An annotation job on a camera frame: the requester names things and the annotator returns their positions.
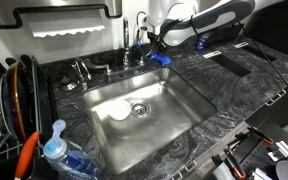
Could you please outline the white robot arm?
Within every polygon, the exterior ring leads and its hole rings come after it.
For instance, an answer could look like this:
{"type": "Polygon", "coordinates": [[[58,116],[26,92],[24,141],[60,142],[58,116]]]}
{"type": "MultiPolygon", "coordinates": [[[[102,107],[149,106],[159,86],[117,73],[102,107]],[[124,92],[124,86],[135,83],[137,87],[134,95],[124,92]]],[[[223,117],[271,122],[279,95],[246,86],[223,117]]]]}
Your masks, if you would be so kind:
{"type": "Polygon", "coordinates": [[[151,53],[163,43],[177,46],[191,36],[234,24],[255,10],[255,0],[219,0],[198,12],[196,0],[149,0],[143,25],[151,35],[151,53]]]}

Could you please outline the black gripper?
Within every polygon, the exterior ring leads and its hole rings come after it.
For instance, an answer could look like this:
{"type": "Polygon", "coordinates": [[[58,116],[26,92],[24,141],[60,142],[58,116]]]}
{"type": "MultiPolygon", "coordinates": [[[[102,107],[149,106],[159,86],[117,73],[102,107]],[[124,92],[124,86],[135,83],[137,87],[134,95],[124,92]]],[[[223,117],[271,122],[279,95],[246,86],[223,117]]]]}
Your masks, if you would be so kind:
{"type": "Polygon", "coordinates": [[[150,40],[150,44],[151,44],[151,51],[152,54],[163,54],[166,52],[167,50],[167,45],[165,43],[163,43],[159,36],[149,32],[148,33],[148,39],[150,40]]]}

